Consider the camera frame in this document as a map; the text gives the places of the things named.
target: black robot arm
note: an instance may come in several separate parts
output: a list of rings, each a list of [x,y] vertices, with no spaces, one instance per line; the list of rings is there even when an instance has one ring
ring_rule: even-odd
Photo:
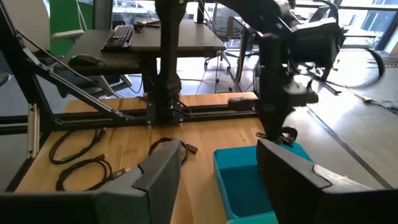
[[[259,113],[266,138],[277,144],[289,143],[282,134],[286,117],[293,112],[295,106],[318,102],[318,96],[312,91],[310,83],[303,86],[295,82],[294,64],[313,62],[318,67],[333,66],[343,40],[341,28],[335,18],[299,23],[290,13],[295,1],[218,2],[236,11],[257,31],[261,72],[259,99],[253,102],[254,107]],[[247,110],[250,103],[232,99],[229,105],[234,110]]]

